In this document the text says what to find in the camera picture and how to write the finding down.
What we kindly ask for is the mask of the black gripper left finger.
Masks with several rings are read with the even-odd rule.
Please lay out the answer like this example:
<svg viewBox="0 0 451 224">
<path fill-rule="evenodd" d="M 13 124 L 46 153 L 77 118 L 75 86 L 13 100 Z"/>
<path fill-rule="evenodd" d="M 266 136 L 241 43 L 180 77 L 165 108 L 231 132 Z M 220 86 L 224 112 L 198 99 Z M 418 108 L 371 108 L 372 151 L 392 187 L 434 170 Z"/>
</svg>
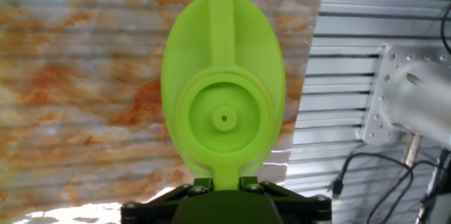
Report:
<svg viewBox="0 0 451 224">
<path fill-rule="evenodd" d="M 121 206 L 121 224 L 170 223 L 177 208 L 190 197 L 213 191 L 212 178 L 196 178 L 147 203 L 130 201 Z"/>
</svg>

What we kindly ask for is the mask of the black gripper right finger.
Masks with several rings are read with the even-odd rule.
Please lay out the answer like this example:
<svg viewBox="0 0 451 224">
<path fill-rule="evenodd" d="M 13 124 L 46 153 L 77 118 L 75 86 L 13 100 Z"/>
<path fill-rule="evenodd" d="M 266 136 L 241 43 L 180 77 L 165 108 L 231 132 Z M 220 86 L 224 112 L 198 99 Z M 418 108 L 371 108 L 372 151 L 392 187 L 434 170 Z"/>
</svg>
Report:
<svg viewBox="0 0 451 224">
<path fill-rule="evenodd" d="M 283 223 L 332 224 L 332 200 L 316 194 L 304 197 L 268 180 L 241 177 L 240 190 L 260 194 L 270 199 Z"/>
</svg>

